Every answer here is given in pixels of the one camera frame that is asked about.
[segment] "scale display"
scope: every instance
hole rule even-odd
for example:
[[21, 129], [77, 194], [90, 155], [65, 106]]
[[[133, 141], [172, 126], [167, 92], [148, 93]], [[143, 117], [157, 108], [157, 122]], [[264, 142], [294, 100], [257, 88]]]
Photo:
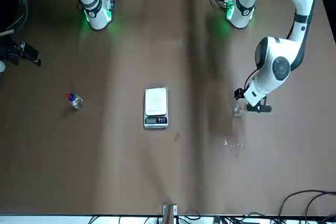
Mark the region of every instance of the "scale display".
[[147, 88], [144, 101], [145, 128], [166, 128], [168, 126], [168, 89]]

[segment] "brown table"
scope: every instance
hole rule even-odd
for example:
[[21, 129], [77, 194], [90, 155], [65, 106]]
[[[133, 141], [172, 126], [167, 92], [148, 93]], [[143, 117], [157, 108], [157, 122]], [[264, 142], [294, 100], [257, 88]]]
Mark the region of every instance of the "brown table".
[[[294, 191], [336, 188], [336, 57], [322, 1], [303, 64], [269, 95], [272, 113], [241, 119], [230, 114], [233, 91], [259, 41], [287, 35], [289, 0], [259, 0], [244, 30], [207, 0], [117, 0], [102, 31], [76, 1], [33, 0], [16, 38], [42, 67], [22, 61], [2, 76], [2, 214], [160, 214], [175, 203], [180, 214], [271, 215]], [[143, 128], [143, 92], [155, 85], [169, 89], [164, 131]], [[81, 111], [66, 92], [84, 99]], [[302, 214], [309, 197], [284, 213]], [[329, 214], [332, 200], [310, 214]]]

